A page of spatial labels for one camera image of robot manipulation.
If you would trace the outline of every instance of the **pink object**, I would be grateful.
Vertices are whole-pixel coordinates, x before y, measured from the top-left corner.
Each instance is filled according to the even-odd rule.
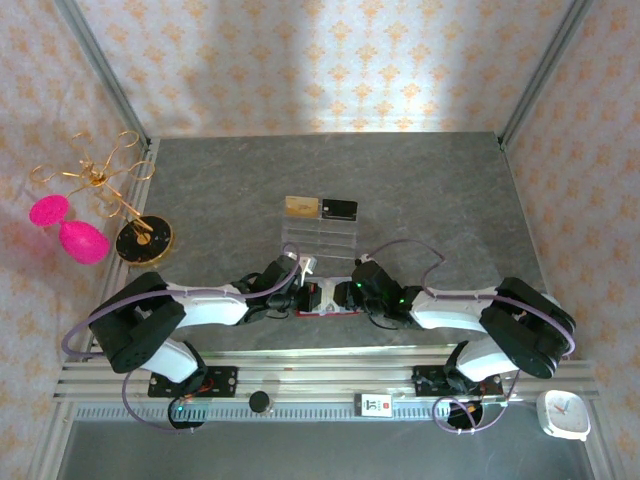
[[[85,222],[60,222],[58,238],[62,248],[83,265],[98,263],[109,253],[109,239],[96,227]]]
[[[62,195],[49,195],[38,200],[29,212],[29,220],[38,227],[50,227],[61,222],[69,211],[69,200]]]

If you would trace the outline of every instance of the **white label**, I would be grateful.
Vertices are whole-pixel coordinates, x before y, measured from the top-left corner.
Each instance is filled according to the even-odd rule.
[[[362,394],[363,417],[393,417],[391,395]]]

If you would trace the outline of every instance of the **floral wallpaper pattern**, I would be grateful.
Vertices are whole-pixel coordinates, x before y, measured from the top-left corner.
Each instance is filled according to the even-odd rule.
[[[509,150],[547,285],[640,475],[640,3],[596,0]]]
[[[102,265],[80,266],[61,249],[58,227],[28,219],[34,201],[68,193],[70,180],[33,185],[28,172],[52,163],[76,169],[69,138],[88,130],[106,155],[125,127],[54,2],[0,9],[0,478],[26,478],[64,360],[62,335],[96,303]],[[91,196],[70,198],[75,216],[99,228]]]
[[[171,137],[499,131],[571,2],[80,3],[149,135]]]

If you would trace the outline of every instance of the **white clock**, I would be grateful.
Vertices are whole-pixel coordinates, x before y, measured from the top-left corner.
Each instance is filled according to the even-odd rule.
[[[578,395],[548,390],[538,397],[536,407],[540,426],[545,433],[552,437],[586,442],[591,422],[587,407]]]

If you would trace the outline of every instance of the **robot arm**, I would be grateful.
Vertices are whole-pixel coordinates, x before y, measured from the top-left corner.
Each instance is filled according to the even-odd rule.
[[[188,326],[238,325],[262,318],[269,309],[295,308],[305,293],[304,275],[310,273],[314,265],[311,257],[302,257],[300,266],[296,266],[292,255],[281,255],[261,274],[251,274],[218,287],[216,293],[214,289],[195,290],[197,295],[194,289],[165,283],[155,272],[145,273],[99,309],[145,292],[169,290],[172,294],[122,307],[95,321],[90,328],[116,373],[143,368],[182,385],[184,391],[192,391],[200,386],[198,382],[204,378],[206,366],[193,347],[169,339],[171,333]],[[296,274],[280,290],[261,298],[238,298],[237,294],[261,292],[277,285],[293,268],[298,269]],[[571,332],[575,326],[571,317],[517,279],[506,279],[497,288],[481,291],[431,290],[434,298],[420,287],[400,287],[375,261],[367,260],[356,267],[349,283],[348,287],[354,288],[346,289],[353,293],[345,304],[355,311],[383,314],[426,329],[448,327],[488,333],[483,340],[460,344],[447,362],[447,381],[461,393],[469,384],[518,368],[549,378],[566,351],[566,344],[557,332],[541,320],[482,298],[511,295],[546,309],[545,313],[558,317],[564,314],[570,320],[567,328]],[[334,296],[327,292],[323,295]],[[465,295],[473,300],[453,300],[453,295]],[[516,319],[514,314],[522,316]]]

